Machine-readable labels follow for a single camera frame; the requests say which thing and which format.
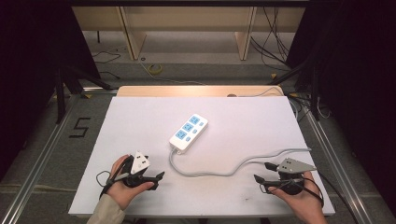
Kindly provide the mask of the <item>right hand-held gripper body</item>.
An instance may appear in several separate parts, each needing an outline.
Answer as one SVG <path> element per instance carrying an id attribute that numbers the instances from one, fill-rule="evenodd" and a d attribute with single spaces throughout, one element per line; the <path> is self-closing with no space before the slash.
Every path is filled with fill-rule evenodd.
<path id="1" fill-rule="evenodd" d="M 286 158 L 276 168 L 282 181 L 280 188 L 289 195 L 300 193 L 304 188 L 304 172 L 315 170 L 314 165 Z"/>

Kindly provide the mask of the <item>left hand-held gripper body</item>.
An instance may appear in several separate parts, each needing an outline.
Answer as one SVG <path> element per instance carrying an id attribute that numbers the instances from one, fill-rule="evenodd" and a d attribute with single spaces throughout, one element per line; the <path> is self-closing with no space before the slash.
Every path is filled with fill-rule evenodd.
<path id="1" fill-rule="evenodd" d="M 125 175 L 122 179 L 123 183 L 129 187 L 134 188 L 146 182 L 143 174 L 149 168 L 149 160 L 141 152 L 137 151 L 134 156 L 126 159 L 121 173 Z"/>

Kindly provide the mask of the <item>white power strip blue sockets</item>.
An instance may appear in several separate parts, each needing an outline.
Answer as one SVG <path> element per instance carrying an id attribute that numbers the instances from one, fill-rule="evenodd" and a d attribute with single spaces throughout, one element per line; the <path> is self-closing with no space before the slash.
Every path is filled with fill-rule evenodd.
<path id="1" fill-rule="evenodd" d="M 205 131 L 208 120 L 198 114 L 191 115 L 171 136 L 169 144 L 178 154 L 185 153 Z"/>

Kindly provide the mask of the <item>person's left hand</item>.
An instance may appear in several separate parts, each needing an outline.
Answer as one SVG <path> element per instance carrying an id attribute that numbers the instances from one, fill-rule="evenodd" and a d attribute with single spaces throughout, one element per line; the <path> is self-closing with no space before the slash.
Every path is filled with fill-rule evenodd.
<path id="1" fill-rule="evenodd" d="M 118 158 L 112 165 L 110 176 L 113 177 L 119 175 L 118 168 L 123 163 L 124 160 L 128 158 L 128 155 L 123 155 Z M 150 189 L 154 186 L 153 182 L 146 182 L 135 188 L 126 187 L 121 181 L 114 183 L 109 190 L 106 192 L 108 196 L 110 196 L 120 207 L 121 210 L 125 210 L 130 202 L 136 197 L 138 194 Z"/>

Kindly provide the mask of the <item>person's right hand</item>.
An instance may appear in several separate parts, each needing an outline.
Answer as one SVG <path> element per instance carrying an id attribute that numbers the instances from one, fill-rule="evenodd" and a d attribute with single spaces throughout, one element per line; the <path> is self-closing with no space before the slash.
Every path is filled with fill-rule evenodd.
<path id="1" fill-rule="evenodd" d="M 289 195 L 282 189 L 269 188 L 270 192 L 282 199 L 292 209 L 296 216 L 302 213 L 322 213 L 322 205 L 319 199 L 307 191 L 301 191 L 296 195 Z"/>

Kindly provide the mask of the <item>white foam board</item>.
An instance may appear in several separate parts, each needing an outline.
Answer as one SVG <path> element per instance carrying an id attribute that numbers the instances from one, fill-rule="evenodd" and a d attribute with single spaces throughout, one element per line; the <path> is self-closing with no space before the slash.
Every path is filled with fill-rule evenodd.
<path id="1" fill-rule="evenodd" d="M 208 120 L 183 154 L 171 136 L 193 114 Z M 137 196 L 131 217 L 285 217 L 290 208 L 262 193 L 254 175 L 276 180 L 264 163 L 312 157 L 286 97 L 115 97 L 69 210 L 87 217 L 105 171 L 125 154 L 148 156 L 148 176 L 165 172 L 156 190 Z"/>

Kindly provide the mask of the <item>black metal stand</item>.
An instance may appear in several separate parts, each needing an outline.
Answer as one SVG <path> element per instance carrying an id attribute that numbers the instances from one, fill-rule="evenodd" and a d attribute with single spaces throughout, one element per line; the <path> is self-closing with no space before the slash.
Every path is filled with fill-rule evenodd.
<path id="1" fill-rule="evenodd" d="M 69 89 L 72 94 L 82 94 L 83 87 L 78 81 L 80 78 L 86 79 L 94 85 L 110 91 L 112 87 L 106 84 L 100 78 L 91 76 L 90 74 L 78 69 L 74 66 L 64 66 L 55 72 L 55 90 L 57 97 L 57 120 L 56 123 L 60 124 L 66 112 L 64 87 Z"/>
<path id="2" fill-rule="evenodd" d="M 303 63 L 291 69 L 286 74 L 270 82 L 270 85 L 277 85 L 294 76 L 297 80 L 294 89 L 297 91 L 308 91 L 311 95 L 309 103 L 311 113 L 316 120 L 319 120 L 318 113 L 318 69 L 313 59 L 306 59 Z"/>

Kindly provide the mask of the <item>dark curtain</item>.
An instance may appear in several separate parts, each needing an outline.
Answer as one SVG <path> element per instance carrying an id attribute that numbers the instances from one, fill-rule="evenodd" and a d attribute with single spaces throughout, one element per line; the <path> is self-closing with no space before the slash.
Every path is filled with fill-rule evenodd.
<path id="1" fill-rule="evenodd" d="M 54 93 L 78 74 L 99 78 L 73 9 L 57 0 L 0 0 L 0 180 Z"/>
<path id="2" fill-rule="evenodd" d="M 288 64 L 318 89 L 396 217 L 396 0 L 308 0 Z"/>

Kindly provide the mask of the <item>beige wooden bench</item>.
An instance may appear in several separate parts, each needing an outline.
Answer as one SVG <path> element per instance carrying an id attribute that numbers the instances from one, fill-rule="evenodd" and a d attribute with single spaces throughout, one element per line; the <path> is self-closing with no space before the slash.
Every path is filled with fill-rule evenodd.
<path id="1" fill-rule="evenodd" d="M 83 31 L 121 31 L 136 60 L 147 32 L 232 32 L 239 58 L 248 57 L 251 34 L 268 32 L 276 21 L 281 33 L 297 31 L 302 7 L 74 7 Z"/>

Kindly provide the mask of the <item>aluminium floor rail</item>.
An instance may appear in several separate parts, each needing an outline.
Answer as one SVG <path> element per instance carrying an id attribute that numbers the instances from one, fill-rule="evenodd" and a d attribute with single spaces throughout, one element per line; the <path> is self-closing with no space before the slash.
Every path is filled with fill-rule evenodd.
<path id="1" fill-rule="evenodd" d="M 44 107 L 24 148 L 0 180 L 0 224 L 85 224 L 68 213 L 114 91 L 91 89 Z"/>
<path id="2" fill-rule="evenodd" d="M 319 169 L 319 176 L 334 190 L 338 198 L 343 202 L 355 224 L 373 224 L 373 220 L 368 213 L 361 196 L 354 187 L 347 168 L 338 157 L 329 136 L 322 126 L 322 122 L 316 120 L 311 113 L 309 99 L 299 93 L 289 93 L 291 105 L 295 108 L 295 116 L 298 122 L 306 119 L 320 144 L 320 149 L 330 165 L 332 174 L 336 179 L 337 188 L 330 179 Z"/>

